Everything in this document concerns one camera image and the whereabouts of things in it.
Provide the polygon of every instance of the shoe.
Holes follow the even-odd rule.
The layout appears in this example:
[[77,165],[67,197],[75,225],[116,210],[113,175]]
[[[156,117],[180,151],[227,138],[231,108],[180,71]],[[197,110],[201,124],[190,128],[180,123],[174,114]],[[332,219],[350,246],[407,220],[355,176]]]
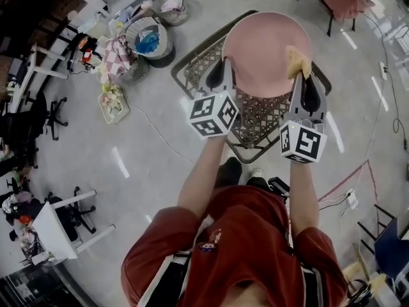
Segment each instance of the shoe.
[[231,157],[234,157],[234,158],[237,159],[236,154],[232,151],[232,149],[230,149],[230,147],[228,145],[226,145],[220,165],[225,164],[226,161],[228,161],[229,158],[231,158]]
[[264,172],[261,168],[256,168],[254,171],[251,172],[250,178],[252,177],[261,177],[264,178]]

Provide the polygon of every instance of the white table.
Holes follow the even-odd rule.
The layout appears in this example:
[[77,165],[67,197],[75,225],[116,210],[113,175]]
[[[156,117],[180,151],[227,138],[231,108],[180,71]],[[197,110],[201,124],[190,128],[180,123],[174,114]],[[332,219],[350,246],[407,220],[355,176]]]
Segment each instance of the white table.
[[60,79],[68,79],[68,76],[66,74],[55,72],[53,70],[49,70],[43,67],[36,66],[37,52],[44,53],[52,58],[60,59],[63,61],[65,60],[64,56],[60,54],[54,54],[53,52],[43,49],[41,47],[37,47],[37,44],[34,44],[31,47],[31,55],[30,55],[30,59],[28,62],[29,66],[27,69],[26,76],[24,76],[23,82],[21,83],[20,87],[16,88],[16,90],[14,90],[13,92],[12,103],[10,105],[10,110],[9,110],[10,113],[17,113],[17,111],[19,111],[20,102],[24,97],[24,94],[28,88],[28,84],[30,83],[31,76],[33,76],[34,72],[58,77]]
[[33,228],[37,232],[44,250],[49,251],[55,259],[76,259],[78,258],[78,253],[84,251],[115,229],[115,226],[111,225],[91,240],[81,244],[78,248],[72,245],[55,210],[94,195],[96,195],[96,191],[92,190],[88,193],[53,203],[52,205],[47,202],[37,215],[33,222]]

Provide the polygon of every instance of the red shirt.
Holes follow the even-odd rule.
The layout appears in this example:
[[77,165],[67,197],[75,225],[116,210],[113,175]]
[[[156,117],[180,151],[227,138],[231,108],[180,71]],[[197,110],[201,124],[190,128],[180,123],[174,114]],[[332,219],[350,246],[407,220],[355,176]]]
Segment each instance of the red shirt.
[[[219,306],[229,288],[241,281],[258,283],[272,306],[303,306],[300,262],[319,270],[324,306],[339,306],[347,284],[331,240],[317,228],[286,241],[288,215],[281,197],[251,186],[234,186],[214,194],[208,208],[214,223],[198,238],[181,307]],[[121,269],[124,293],[137,306],[164,258],[193,245],[201,220],[184,208],[163,209],[131,248]],[[217,241],[216,249],[199,249]]]

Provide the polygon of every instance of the table leg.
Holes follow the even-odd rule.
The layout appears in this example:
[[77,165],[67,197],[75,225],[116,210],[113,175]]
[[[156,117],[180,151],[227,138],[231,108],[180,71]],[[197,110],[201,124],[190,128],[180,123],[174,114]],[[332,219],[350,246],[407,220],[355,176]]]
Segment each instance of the table leg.
[[50,57],[53,57],[53,58],[57,58],[57,59],[60,59],[60,60],[63,60],[63,61],[65,60],[64,56],[62,56],[60,54],[56,54],[56,53],[54,53],[52,51],[48,51],[47,49],[44,49],[44,48],[41,48],[41,47],[37,47],[37,51],[40,51],[40,52],[42,52],[42,53],[44,53],[44,54],[46,54],[46,55],[48,55]]
[[43,73],[45,75],[59,77],[60,79],[68,79],[68,75],[65,75],[65,74],[62,74],[62,73],[59,73],[59,72],[55,72],[53,70],[49,70],[49,69],[46,69],[46,68],[43,68],[43,67],[35,66],[34,71],[38,72],[38,73]]
[[115,230],[115,225],[111,225],[105,231],[103,231],[103,232],[99,233],[98,235],[94,236],[91,240],[88,240],[84,244],[81,244],[76,249],[77,253],[80,253],[81,251],[84,251],[85,249],[88,249],[92,244],[94,244],[96,241],[98,241],[102,237],[105,237],[108,233],[111,233],[113,230]]
[[51,205],[51,207],[54,208],[54,209],[61,208],[61,207],[67,206],[67,205],[71,205],[72,203],[75,203],[75,202],[77,202],[79,200],[82,200],[82,199],[85,199],[85,198],[88,198],[88,197],[92,197],[94,195],[96,195],[96,191],[92,190],[90,192],[80,194],[79,196],[72,197],[72,198],[69,198],[69,199],[64,199],[63,201],[59,201],[57,203],[53,203]]

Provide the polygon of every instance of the blue chair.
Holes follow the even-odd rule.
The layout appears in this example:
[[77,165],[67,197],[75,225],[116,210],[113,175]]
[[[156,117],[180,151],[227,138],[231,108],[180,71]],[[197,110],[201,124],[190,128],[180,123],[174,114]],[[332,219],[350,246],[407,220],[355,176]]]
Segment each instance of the blue chair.
[[378,226],[382,226],[383,231],[377,237],[358,222],[358,225],[374,240],[374,249],[370,248],[362,239],[361,243],[375,256],[377,271],[386,274],[392,279],[395,293],[396,286],[402,282],[405,286],[404,297],[407,295],[409,287],[409,283],[405,279],[406,273],[409,272],[409,241],[399,238],[396,217],[378,205],[375,205],[375,208],[389,216],[392,220],[388,225],[378,221]]

